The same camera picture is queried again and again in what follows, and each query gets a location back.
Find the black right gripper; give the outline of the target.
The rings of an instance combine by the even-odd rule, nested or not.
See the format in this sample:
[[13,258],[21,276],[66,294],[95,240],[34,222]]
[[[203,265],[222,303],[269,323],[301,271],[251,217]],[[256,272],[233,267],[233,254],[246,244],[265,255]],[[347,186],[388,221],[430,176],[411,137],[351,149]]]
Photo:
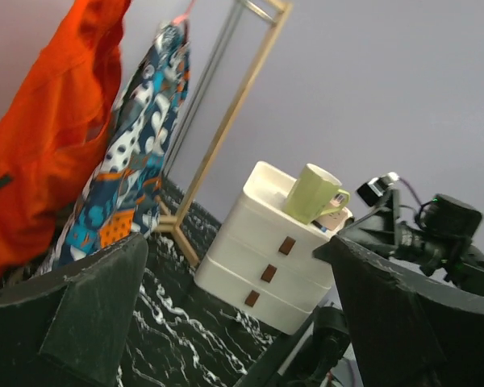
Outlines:
[[389,258],[398,247],[400,212],[400,193],[397,189],[391,189],[366,216],[344,227],[338,236]]

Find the orange shorts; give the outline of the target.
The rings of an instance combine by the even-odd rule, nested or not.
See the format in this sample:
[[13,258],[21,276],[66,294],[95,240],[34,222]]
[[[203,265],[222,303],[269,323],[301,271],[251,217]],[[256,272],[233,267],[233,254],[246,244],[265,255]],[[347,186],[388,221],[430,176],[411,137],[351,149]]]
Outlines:
[[105,155],[127,1],[76,1],[0,121],[0,279],[46,252]]

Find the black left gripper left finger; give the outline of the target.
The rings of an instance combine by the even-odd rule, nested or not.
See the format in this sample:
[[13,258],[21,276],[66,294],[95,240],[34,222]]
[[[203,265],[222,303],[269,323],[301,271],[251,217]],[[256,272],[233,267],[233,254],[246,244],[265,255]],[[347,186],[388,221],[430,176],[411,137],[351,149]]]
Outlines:
[[129,235],[0,289],[0,386],[113,386],[148,257]]

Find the blue patterned shorts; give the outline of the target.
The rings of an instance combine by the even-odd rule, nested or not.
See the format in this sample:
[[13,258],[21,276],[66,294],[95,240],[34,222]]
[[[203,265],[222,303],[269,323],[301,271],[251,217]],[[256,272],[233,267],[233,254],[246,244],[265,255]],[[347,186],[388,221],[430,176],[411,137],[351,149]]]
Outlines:
[[189,80],[189,24],[165,23],[116,98],[105,156],[36,275],[92,255],[132,233],[149,237],[156,230],[165,154]]

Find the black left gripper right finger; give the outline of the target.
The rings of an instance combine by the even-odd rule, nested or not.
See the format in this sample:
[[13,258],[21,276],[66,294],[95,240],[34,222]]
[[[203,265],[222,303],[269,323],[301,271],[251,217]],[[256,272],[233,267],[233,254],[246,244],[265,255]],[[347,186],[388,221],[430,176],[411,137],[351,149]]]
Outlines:
[[484,386],[484,297],[332,237],[332,266],[365,386]]

